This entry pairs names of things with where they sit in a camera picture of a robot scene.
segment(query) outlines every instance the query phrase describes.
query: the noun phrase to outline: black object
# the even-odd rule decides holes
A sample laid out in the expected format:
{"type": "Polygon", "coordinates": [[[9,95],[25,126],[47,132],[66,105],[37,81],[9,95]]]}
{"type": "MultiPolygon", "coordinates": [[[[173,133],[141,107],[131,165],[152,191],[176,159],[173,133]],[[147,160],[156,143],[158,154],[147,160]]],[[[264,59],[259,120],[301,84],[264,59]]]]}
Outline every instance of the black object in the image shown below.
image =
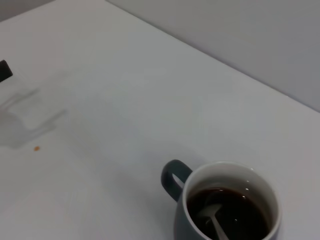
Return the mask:
{"type": "Polygon", "coordinates": [[[8,63],[5,60],[0,61],[0,83],[13,75],[8,63]]]}
{"type": "Polygon", "coordinates": [[[161,174],[161,184],[176,202],[179,200],[182,188],[175,181],[173,174],[176,175],[181,182],[185,183],[191,173],[192,170],[179,160],[172,160],[164,166],[161,174]]]}

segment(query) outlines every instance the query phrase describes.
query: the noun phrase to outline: dark liquid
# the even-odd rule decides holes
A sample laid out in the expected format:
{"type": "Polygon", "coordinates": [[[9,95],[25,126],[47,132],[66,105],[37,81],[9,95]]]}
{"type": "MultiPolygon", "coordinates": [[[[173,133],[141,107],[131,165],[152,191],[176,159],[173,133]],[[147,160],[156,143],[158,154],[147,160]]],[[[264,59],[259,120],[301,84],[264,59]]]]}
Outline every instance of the dark liquid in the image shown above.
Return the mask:
{"type": "Polygon", "coordinates": [[[221,205],[215,218],[229,240],[262,240],[268,235],[262,212],[246,196],[226,188],[208,188],[190,197],[187,208],[194,224],[212,240],[219,239],[213,222],[199,213],[215,204],[221,205]]]}

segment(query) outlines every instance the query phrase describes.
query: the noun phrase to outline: mug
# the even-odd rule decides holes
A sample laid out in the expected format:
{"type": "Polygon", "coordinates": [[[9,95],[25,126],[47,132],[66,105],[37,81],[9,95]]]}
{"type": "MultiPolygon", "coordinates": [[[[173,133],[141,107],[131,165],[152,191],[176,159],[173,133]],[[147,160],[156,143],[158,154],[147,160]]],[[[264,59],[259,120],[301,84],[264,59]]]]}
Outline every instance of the mug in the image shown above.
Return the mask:
{"type": "Polygon", "coordinates": [[[187,209],[188,198],[196,193],[203,183],[234,189],[256,200],[254,202],[258,201],[259,205],[262,205],[261,210],[267,216],[266,220],[270,229],[269,234],[261,240],[277,238],[282,216],[279,197],[270,184],[252,168],[233,162],[217,162],[203,165],[192,171],[183,162],[172,160],[162,170],[161,184],[177,202],[174,221],[175,240],[211,240],[197,228],[187,209]],[[183,187],[175,181],[173,175],[184,183],[183,187]],[[248,195],[243,185],[241,184],[240,187],[238,183],[245,183],[246,188],[255,189],[254,192],[258,194],[248,195]]]}

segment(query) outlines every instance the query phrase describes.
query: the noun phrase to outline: white spoon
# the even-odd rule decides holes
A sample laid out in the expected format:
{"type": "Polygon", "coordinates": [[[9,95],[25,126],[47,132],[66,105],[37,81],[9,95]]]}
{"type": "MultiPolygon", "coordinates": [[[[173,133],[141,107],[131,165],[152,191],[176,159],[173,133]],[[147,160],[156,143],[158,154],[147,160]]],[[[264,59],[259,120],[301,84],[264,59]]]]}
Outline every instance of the white spoon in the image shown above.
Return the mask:
{"type": "Polygon", "coordinates": [[[214,204],[206,207],[201,212],[199,212],[198,217],[209,217],[212,220],[216,234],[218,235],[219,240],[229,240],[224,230],[220,226],[218,220],[216,219],[216,213],[222,207],[221,204],[214,204]]]}

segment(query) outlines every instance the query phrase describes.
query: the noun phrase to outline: mug handle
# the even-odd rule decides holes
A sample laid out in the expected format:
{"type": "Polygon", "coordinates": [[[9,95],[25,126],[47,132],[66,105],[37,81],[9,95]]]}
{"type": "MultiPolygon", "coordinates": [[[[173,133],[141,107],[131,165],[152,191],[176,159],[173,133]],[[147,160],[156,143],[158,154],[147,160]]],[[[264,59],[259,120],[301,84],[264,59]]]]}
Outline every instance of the mug handle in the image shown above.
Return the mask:
{"type": "Polygon", "coordinates": [[[161,174],[161,184],[176,202],[178,202],[183,189],[175,181],[173,175],[176,175],[181,182],[185,183],[191,173],[192,170],[180,160],[172,160],[164,166],[161,174]]]}

